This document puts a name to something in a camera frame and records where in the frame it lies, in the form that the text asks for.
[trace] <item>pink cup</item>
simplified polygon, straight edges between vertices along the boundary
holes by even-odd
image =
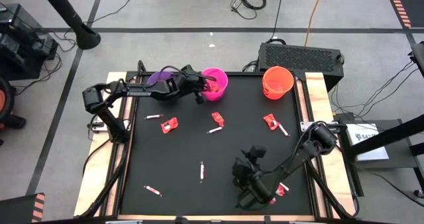
[[[219,68],[208,68],[202,72],[202,75],[211,76],[217,79],[216,82],[206,80],[210,88],[210,91],[203,92],[206,99],[208,101],[219,100],[224,95],[225,88],[227,88],[228,85],[228,77],[226,73]]]

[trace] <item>purple bowl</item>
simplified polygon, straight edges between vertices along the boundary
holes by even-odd
[[[171,78],[172,76],[173,76],[173,73],[171,73],[171,72],[165,72],[165,71],[163,71],[162,73],[155,72],[148,78],[147,84],[152,85],[155,82],[167,80],[167,79]]]

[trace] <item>wooden frame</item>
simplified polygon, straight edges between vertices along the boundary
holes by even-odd
[[[107,82],[118,80],[119,78],[126,77],[126,72],[111,72],[108,75]],[[324,77],[322,73],[306,73],[306,84],[309,97],[305,96],[303,92],[303,84],[301,81],[296,81],[298,89],[298,96],[300,102],[300,110],[304,121],[310,121],[312,119],[308,116],[308,105],[307,101],[310,101],[310,108],[313,114],[313,118],[316,121],[332,121],[333,114],[331,112],[331,106],[327,95],[327,88],[325,87]],[[112,113],[117,116],[119,113],[121,100],[116,100],[114,108],[111,110]],[[127,98],[124,119],[131,117],[132,99]],[[108,136],[106,133],[99,133],[93,136],[93,142],[91,144],[90,152],[97,148]],[[118,147],[117,156],[115,159],[115,168],[121,159],[122,146]],[[76,205],[74,215],[83,213],[97,197],[105,185],[107,169],[109,167],[109,161],[111,157],[112,144],[106,144],[99,153],[94,155],[85,171],[83,181],[81,184],[81,190]],[[323,166],[327,185],[333,192],[338,201],[343,207],[351,214],[355,212],[352,196],[350,193],[350,186],[347,179],[347,174],[344,166],[344,161],[341,153],[334,149],[332,153],[323,156]],[[115,196],[117,191],[117,184],[113,186],[109,193],[109,199],[106,207],[106,215],[113,214],[113,208],[115,204]],[[326,217],[325,202],[322,191],[315,184],[315,192],[318,203],[318,210],[320,217]],[[210,220],[221,220],[221,221],[263,221],[263,215],[215,215],[215,216],[185,216],[187,219],[192,221],[210,221]],[[138,220],[174,220],[176,216],[171,215],[118,215],[118,219],[138,219]],[[315,218],[312,215],[270,215],[272,221],[313,221]]]

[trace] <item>orange cup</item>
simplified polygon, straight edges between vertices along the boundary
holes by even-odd
[[[292,73],[280,66],[266,70],[262,77],[264,95],[268,99],[277,100],[289,91],[294,84]]]

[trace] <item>concrete floor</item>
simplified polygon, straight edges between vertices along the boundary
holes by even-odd
[[[46,28],[66,28],[65,22],[46,0],[0,1],[20,3]],[[116,11],[125,1],[100,0],[98,10],[94,11],[95,18]],[[185,64],[191,64],[196,70],[216,66],[226,71],[240,71],[255,59],[260,43],[271,36],[270,32],[263,31],[274,26],[279,0],[267,0],[267,6],[258,11],[258,17],[252,21],[232,13],[229,1],[131,0],[121,12],[94,23],[93,27],[170,29],[167,32],[110,30],[101,33],[101,44],[92,50],[82,52],[75,48],[67,53],[59,52],[63,60],[62,69],[49,81],[36,84],[17,97],[15,110],[27,118],[26,127],[21,131],[0,133],[0,138],[5,140],[0,148],[0,199],[23,196],[27,191],[44,192],[43,220],[72,217],[82,166],[90,145],[85,127],[90,115],[83,108],[81,92],[88,86],[104,82],[108,72],[136,70],[139,59],[151,71],[165,65],[181,67]],[[70,2],[86,21],[95,0]],[[276,33],[276,36],[288,44],[303,45],[305,33],[289,28],[307,27],[314,2],[282,0],[278,28],[285,30]],[[251,11],[244,9],[240,12],[251,15]],[[312,27],[330,29],[326,33],[310,34],[309,46],[336,48],[345,55],[345,76],[339,83],[339,101],[343,105],[365,102],[374,90],[408,63],[409,41],[390,0],[321,0]],[[173,28],[193,30],[181,32]],[[199,28],[209,29],[199,32]],[[251,28],[258,30],[248,32]],[[347,29],[340,32],[338,28]],[[369,28],[393,30],[374,33],[375,30]],[[422,31],[417,30],[413,37],[417,42],[424,40]],[[67,42],[60,43],[66,48],[70,46]],[[63,92],[69,74],[74,72],[69,94]],[[395,80],[382,95],[389,94],[400,81]],[[421,74],[415,72],[391,98],[375,106],[366,118],[401,118],[407,121],[422,114],[424,95],[417,88],[423,85]],[[63,95],[67,99],[60,103]],[[55,114],[60,118],[57,127],[52,126]],[[40,176],[33,177],[49,130],[53,141],[44,169]],[[423,142],[423,136],[414,136],[412,142]],[[405,191],[412,192],[419,187],[412,170],[379,172]],[[359,198],[360,218],[390,223],[424,222],[421,208],[384,181],[362,173],[360,177],[365,192],[365,197]],[[35,186],[34,183],[30,185],[31,180],[38,182]]]

